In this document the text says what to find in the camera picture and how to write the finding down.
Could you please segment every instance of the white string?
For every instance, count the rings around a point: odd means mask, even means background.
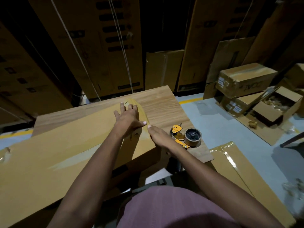
[[[10,111],[8,111],[8,110],[6,110],[6,109],[4,109],[4,108],[2,108],[2,107],[0,107],[0,109],[2,109],[3,111],[5,111],[5,112],[7,112],[7,113],[9,113],[9,114],[11,114],[11,115],[13,115],[14,117],[20,119],[21,121],[24,121],[25,123],[29,123],[29,122],[27,122],[26,120],[23,120],[22,118],[18,117],[17,115],[14,115],[14,114],[11,113]]]
[[[241,27],[242,27],[242,25],[243,25],[243,23],[244,23],[244,21],[245,21],[245,18],[247,17],[247,14],[248,14],[248,12],[249,12],[251,6],[252,6],[253,1],[254,1],[254,0],[251,1],[250,6],[249,6],[249,8],[248,8],[248,10],[247,10],[247,12],[246,12],[246,14],[245,14],[245,17],[243,18],[242,23],[241,23],[241,25],[240,25],[240,27],[239,27],[237,33],[236,33],[235,36],[234,36],[234,39],[237,37],[237,34],[238,34],[239,31],[240,31],[240,29],[241,29]]]
[[[131,91],[133,93],[133,87],[132,87],[131,75],[130,75],[130,70],[129,70],[129,64],[128,64],[128,60],[127,60],[127,55],[126,55],[125,47],[123,45],[123,36],[121,34],[121,31],[120,31],[120,26],[119,26],[118,18],[116,16],[116,12],[115,12],[115,8],[114,8],[114,5],[113,5],[113,2],[112,2],[112,0],[108,0],[108,1],[109,1],[109,4],[110,4],[113,20],[114,20],[114,23],[115,23],[115,28],[116,28],[116,31],[117,31],[117,34],[118,34],[119,43],[120,43],[121,49],[123,51],[123,56],[124,56],[126,67],[127,67],[127,72],[128,72],[128,76],[129,76],[129,82],[130,82]]]
[[[70,36],[70,33],[68,32],[68,30],[67,30],[67,28],[66,28],[66,26],[65,26],[65,24],[64,24],[64,22],[63,22],[63,19],[61,18],[60,14],[59,14],[59,12],[58,12],[58,10],[57,10],[57,8],[56,8],[56,5],[55,5],[54,1],[51,0],[51,3],[53,4],[53,7],[54,7],[54,9],[55,9],[55,11],[56,11],[56,13],[57,13],[57,15],[58,15],[58,17],[59,17],[59,19],[60,19],[62,25],[63,25],[63,28],[65,29],[67,35],[69,36],[69,39],[70,39],[71,43],[73,44],[73,47],[74,47],[74,49],[75,49],[75,51],[76,51],[76,53],[77,53],[77,55],[78,55],[78,57],[79,57],[79,59],[80,59],[80,61],[81,61],[81,64],[82,64],[83,68],[85,69],[85,72],[86,72],[86,74],[87,74],[87,76],[88,76],[88,78],[89,78],[89,80],[90,80],[90,82],[91,82],[91,84],[92,84],[92,86],[93,86],[93,88],[94,88],[94,91],[95,91],[95,93],[96,93],[98,99],[101,101],[101,99],[100,99],[100,97],[99,97],[99,94],[97,93],[97,91],[96,91],[96,89],[95,89],[95,87],[94,87],[94,84],[93,84],[93,82],[92,82],[92,80],[91,80],[91,78],[90,78],[90,76],[89,76],[89,73],[88,73],[88,71],[87,71],[87,69],[86,69],[86,67],[85,67],[85,64],[83,63],[83,61],[82,61],[82,59],[81,59],[81,57],[80,57],[80,54],[78,53],[78,50],[77,50],[77,48],[76,48],[76,46],[75,46],[75,44],[74,44],[74,42],[73,42],[73,40],[72,40],[72,38],[71,38],[71,36]]]

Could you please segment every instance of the wooden table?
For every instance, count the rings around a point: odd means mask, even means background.
[[[39,116],[37,117],[32,136],[36,136],[68,122],[93,114],[116,103],[120,103],[127,98],[133,98],[141,104],[150,124],[162,128],[168,133],[174,124],[178,125],[181,122],[183,127],[182,132],[185,132],[188,128],[194,127],[180,104],[177,102],[177,99],[170,88],[168,86],[162,86],[151,90]],[[200,147],[189,148],[188,151],[202,162],[210,161],[212,159],[212,155],[203,141]],[[168,158],[169,157],[166,155],[166,152],[162,152],[161,161],[144,171],[142,179],[146,176],[150,176],[159,169],[166,167]]]

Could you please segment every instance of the hand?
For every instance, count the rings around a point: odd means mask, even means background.
[[[154,143],[161,147],[165,147],[169,150],[172,150],[174,147],[180,146],[173,140],[173,138],[169,134],[167,134],[164,130],[156,126],[148,125],[148,132],[152,137]]]
[[[136,105],[128,105],[127,110],[122,102],[120,103],[120,114],[117,112],[117,110],[115,110],[114,115],[116,117],[116,123],[114,127],[117,128],[119,132],[121,132],[123,137],[128,136],[134,130],[147,124],[146,121],[139,121],[139,114]]]

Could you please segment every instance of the floor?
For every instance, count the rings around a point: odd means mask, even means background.
[[[290,212],[297,215],[304,208],[303,200],[297,200],[282,188],[285,182],[295,184],[295,179],[304,180],[304,149],[280,148],[279,144],[304,131],[304,119],[294,115],[290,121],[296,132],[284,134],[271,146],[215,104],[215,99],[203,100],[203,93],[176,97],[193,125],[202,133],[209,149],[234,141],[245,157],[256,168],[265,182]],[[32,130],[0,135],[0,149],[31,137]],[[146,179],[146,184],[170,176],[162,169]]]

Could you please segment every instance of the yellow floor line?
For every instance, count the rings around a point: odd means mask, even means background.
[[[25,134],[31,134],[31,133],[33,133],[33,130],[27,130],[27,131],[21,131],[21,132],[17,132],[17,133],[4,134],[4,135],[0,135],[0,139],[20,136],[20,135],[25,135]]]
[[[194,101],[200,101],[203,100],[203,97],[201,98],[194,98],[194,99],[190,99],[190,100],[185,100],[185,101],[179,101],[178,103],[181,104],[185,104],[185,103],[189,103],[189,102],[194,102]]]

